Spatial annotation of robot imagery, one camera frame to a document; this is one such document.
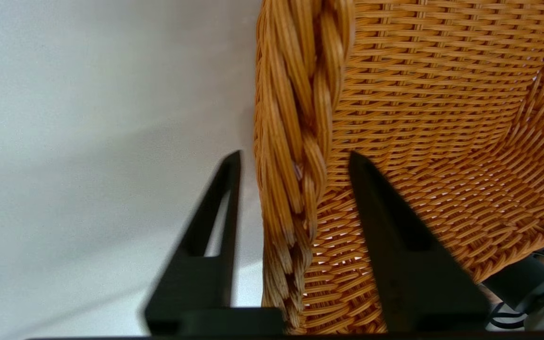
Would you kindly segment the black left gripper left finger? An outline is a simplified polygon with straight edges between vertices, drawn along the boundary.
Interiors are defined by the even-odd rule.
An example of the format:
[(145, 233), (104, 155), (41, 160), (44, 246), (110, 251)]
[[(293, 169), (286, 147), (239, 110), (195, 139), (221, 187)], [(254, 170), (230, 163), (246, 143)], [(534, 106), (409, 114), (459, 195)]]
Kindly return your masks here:
[(190, 319), (230, 306), (241, 151), (219, 164), (144, 309), (153, 336), (198, 333)]

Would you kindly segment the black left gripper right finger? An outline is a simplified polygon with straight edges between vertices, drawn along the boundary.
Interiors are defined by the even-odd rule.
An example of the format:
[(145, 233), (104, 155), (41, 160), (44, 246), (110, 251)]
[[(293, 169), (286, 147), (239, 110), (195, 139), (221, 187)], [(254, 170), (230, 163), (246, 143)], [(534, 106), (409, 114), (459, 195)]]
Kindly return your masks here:
[(349, 177), (387, 330), (485, 331), (488, 298), (375, 164), (352, 152)]

